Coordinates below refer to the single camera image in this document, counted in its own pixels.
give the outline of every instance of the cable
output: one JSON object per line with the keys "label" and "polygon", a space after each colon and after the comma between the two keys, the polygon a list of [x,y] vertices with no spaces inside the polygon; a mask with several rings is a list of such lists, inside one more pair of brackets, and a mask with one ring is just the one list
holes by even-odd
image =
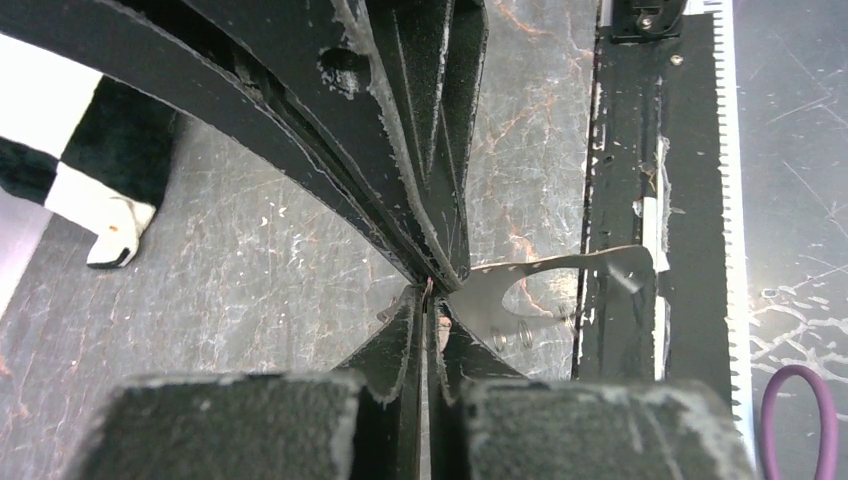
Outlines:
{"label": "cable", "polygon": [[836,418],[836,406],[833,403],[833,397],[827,383],[815,372],[802,365],[787,365],[778,370],[769,380],[763,394],[760,439],[762,441],[761,454],[766,479],[780,480],[777,454],[775,453],[774,405],[777,401],[777,392],[783,382],[794,375],[798,375],[807,381],[813,389],[819,407],[821,438],[819,439],[819,458],[816,465],[815,480],[835,480],[839,455],[839,420]]}

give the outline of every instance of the fuzzy black fabric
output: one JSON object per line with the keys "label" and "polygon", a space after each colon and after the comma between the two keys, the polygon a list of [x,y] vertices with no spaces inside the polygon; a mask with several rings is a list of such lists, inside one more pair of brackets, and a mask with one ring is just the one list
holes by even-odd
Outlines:
{"label": "fuzzy black fabric", "polygon": [[0,188],[15,197],[43,206],[58,163],[49,153],[0,137]]}
{"label": "fuzzy black fabric", "polygon": [[176,112],[104,76],[62,162],[138,202],[162,206]]}

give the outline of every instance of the serrated strip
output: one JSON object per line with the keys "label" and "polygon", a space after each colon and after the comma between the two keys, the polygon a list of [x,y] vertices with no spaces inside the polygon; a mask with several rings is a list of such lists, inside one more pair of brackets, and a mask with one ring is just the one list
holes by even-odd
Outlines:
{"label": "serrated strip", "polygon": [[736,55],[733,36],[733,1],[704,0],[714,18],[716,93],[718,94],[724,253],[727,270],[727,330],[733,417],[745,448],[755,462],[751,350],[748,330],[748,275],[745,265],[745,232],[742,216],[742,168],[736,96]]}

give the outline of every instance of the black clamp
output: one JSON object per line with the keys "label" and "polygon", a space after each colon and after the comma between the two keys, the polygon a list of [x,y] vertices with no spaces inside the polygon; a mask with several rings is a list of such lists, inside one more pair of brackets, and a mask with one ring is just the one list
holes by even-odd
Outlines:
{"label": "black clamp", "polygon": [[686,0],[613,0],[614,43],[644,43],[680,35]]}

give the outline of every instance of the scratched metal surface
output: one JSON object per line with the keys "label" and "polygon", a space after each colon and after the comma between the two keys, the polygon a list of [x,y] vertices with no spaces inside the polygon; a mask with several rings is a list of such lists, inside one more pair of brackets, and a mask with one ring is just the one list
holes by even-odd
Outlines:
{"label": "scratched metal surface", "polygon": [[[476,265],[578,251],[596,5],[488,4],[467,194]],[[350,226],[209,127],[187,127],[174,168],[125,270],[85,268],[93,237],[51,220],[0,320],[0,478],[58,478],[129,375],[327,369],[400,293],[404,280]],[[548,273],[506,304],[571,309],[575,285],[574,272]],[[505,353],[531,376],[565,378],[570,332]]]}
{"label": "scratched metal surface", "polygon": [[[467,184],[471,264],[579,253],[597,0],[489,2],[489,47]],[[507,292],[520,314],[576,305],[577,272],[530,277]],[[570,375],[563,324],[502,356],[535,378]]]}
{"label": "scratched metal surface", "polygon": [[[735,12],[755,404],[806,365],[840,413],[848,477],[848,4],[748,0]],[[776,414],[783,478],[812,478],[815,399],[788,381]]]}

